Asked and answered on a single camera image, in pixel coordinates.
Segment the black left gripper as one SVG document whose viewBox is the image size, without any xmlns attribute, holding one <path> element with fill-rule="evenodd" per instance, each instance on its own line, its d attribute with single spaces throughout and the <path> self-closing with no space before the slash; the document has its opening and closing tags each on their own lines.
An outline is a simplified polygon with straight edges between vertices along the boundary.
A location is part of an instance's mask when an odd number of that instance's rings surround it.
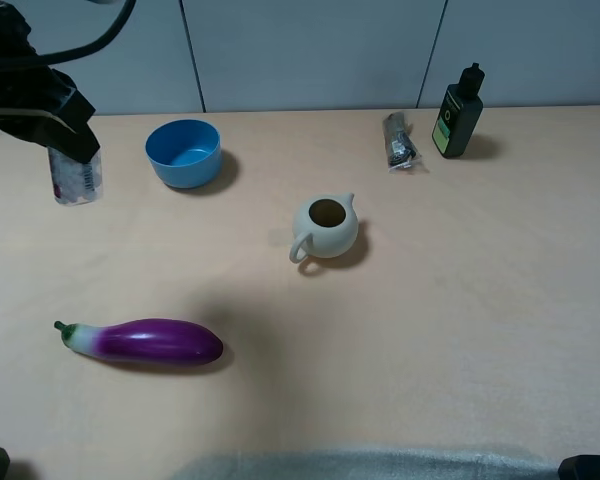
<svg viewBox="0 0 600 480">
<path fill-rule="evenodd" d="M 35 58 L 31 27 L 0 1 L 0 58 Z M 100 144 L 88 125 L 95 108 L 67 74 L 42 66 L 0 71 L 0 129 L 20 140 L 48 145 L 79 163 L 89 163 Z"/>
</svg>

